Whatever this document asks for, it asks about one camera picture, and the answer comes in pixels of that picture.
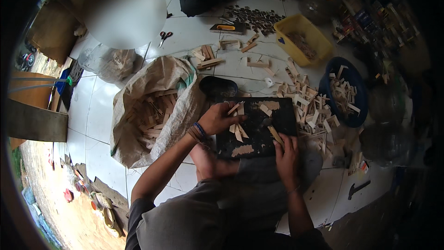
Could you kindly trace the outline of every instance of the sleeve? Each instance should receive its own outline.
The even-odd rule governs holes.
[[[128,236],[126,236],[125,250],[140,250],[139,241],[137,240],[136,229],[142,214],[155,208],[151,201],[140,198],[136,199],[130,208],[130,217],[128,218]]]
[[[300,249],[332,250],[318,229],[302,233],[297,237],[297,244]]]

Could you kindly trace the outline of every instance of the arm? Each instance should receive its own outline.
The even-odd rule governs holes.
[[[314,229],[313,222],[308,214],[302,193],[298,191],[299,180],[297,178],[297,165],[299,150],[297,138],[280,133],[285,144],[285,152],[281,145],[274,141],[276,147],[276,166],[279,176],[288,194],[288,223],[290,234],[297,237],[305,231]]]
[[[203,114],[198,123],[207,135],[218,134],[230,125],[238,124],[247,118],[245,115],[227,117],[227,112],[234,105],[234,102],[218,103]],[[154,161],[136,182],[131,192],[131,203],[138,198],[148,198],[153,202],[168,181],[171,180],[180,163],[182,163],[196,144],[196,140],[187,133],[173,147]]]

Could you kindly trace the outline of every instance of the white tile floor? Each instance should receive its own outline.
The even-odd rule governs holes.
[[[222,14],[223,10],[202,14],[195,18],[187,18],[180,11],[179,0],[166,0],[166,2],[168,12],[173,16],[166,20],[163,30],[171,31],[174,34],[164,42],[162,48],[157,47],[160,39],[158,37],[150,44],[136,49],[136,53],[144,61],[135,66],[134,73],[155,57],[166,54],[175,57],[192,55],[191,49],[210,44],[213,45],[214,55],[217,58],[223,58],[225,62],[216,66],[215,69],[201,71],[200,73],[204,75],[216,75],[233,80],[241,91],[249,92],[253,97],[273,96],[277,85],[267,88],[264,81],[264,78],[269,75],[259,68],[245,66],[246,57],[256,61],[262,54],[261,60],[270,60],[271,69],[276,73],[272,79],[275,82],[291,83],[285,73],[288,55],[275,43],[275,35],[260,36],[256,41],[258,45],[245,54],[235,47],[218,50],[215,45],[219,39],[239,39],[246,42],[253,35],[253,31],[248,31],[245,36],[211,33],[208,29],[220,22],[217,17]],[[278,14],[286,16],[300,12],[296,0],[287,0],[284,3],[277,0],[237,0],[235,3],[253,9],[273,9]],[[365,77],[365,67],[352,56],[352,49],[348,46],[337,46],[334,43],[330,26],[325,25],[320,27],[320,30],[333,44],[332,56],[343,56],[349,59]],[[191,63],[196,66],[195,58],[191,58]],[[324,73],[325,63],[318,67],[297,67],[297,70],[301,74],[307,74],[311,85],[317,86]],[[132,76],[134,74],[124,79],[123,84]],[[96,75],[84,72],[74,88],[71,100],[67,144],[73,163],[86,163],[86,171],[90,179],[94,180],[97,176],[121,195],[130,199],[132,188],[146,168],[128,170],[110,156],[112,100],[120,90],[119,87],[121,86],[105,83]],[[63,143],[57,144],[57,153],[62,157],[64,147],[61,147],[61,144]],[[391,171],[382,170],[377,166],[371,166],[366,175],[349,177],[346,170],[330,168],[326,164],[304,195],[314,225],[319,226],[323,223],[333,222],[345,214],[369,204],[389,189],[391,177]],[[371,179],[372,183],[355,194],[349,201],[347,197],[351,185],[353,183],[356,186],[360,185],[368,179]],[[158,205],[169,198],[186,193],[196,183],[196,167],[188,156],[154,203]],[[277,231],[288,233],[286,215],[278,225]]]

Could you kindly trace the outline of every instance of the hammer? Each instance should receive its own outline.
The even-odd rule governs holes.
[[[361,184],[357,188],[355,188],[355,184],[353,184],[352,187],[350,187],[350,191],[348,192],[348,199],[351,200],[352,196],[353,196],[353,194],[355,194],[355,192],[360,191],[361,189],[368,186],[369,184],[370,184],[370,181],[365,182],[364,184]]]
[[[284,150],[285,149],[284,141],[282,141],[282,139],[279,136],[278,132],[276,131],[276,129],[272,125],[271,119],[270,118],[264,119],[264,121],[262,122],[261,125],[265,125],[269,129],[269,131],[271,132],[271,135],[274,137],[274,139],[276,141],[278,141],[282,145],[282,149]]]

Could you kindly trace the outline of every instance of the burlap sack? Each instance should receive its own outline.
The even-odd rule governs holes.
[[[111,129],[111,156],[127,168],[152,164],[167,149],[185,135],[197,121],[205,95],[199,90],[196,70],[186,59],[172,56],[156,58],[142,68],[114,96]],[[137,99],[146,94],[179,89],[178,99],[166,125],[151,150],[137,141],[140,133],[126,121]]]

